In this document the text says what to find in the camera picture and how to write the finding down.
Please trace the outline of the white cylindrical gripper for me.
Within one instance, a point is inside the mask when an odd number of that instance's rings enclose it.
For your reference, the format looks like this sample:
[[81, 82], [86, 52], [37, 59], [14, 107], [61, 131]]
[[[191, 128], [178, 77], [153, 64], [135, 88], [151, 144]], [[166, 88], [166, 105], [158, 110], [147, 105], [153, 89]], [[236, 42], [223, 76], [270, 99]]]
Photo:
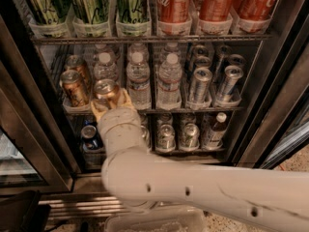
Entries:
[[98, 122], [98, 133], [108, 157], [126, 150], [147, 151], [142, 138], [141, 120], [125, 88], [121, 89], [117, 108], [98, 108], [91, 101], [91, 110]]

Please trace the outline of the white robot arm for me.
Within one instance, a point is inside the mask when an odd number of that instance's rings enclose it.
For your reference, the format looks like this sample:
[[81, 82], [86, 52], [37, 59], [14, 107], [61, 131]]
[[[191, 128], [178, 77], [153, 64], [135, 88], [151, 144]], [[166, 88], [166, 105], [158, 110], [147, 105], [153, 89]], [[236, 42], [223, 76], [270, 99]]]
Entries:
[[147, 152], [125, 89], [119, 102], [91, 104], [107, 159], [105, 188], [128, 206], [177, 202], [271, 232], [309, 232], [309, 174], [182, 163]]

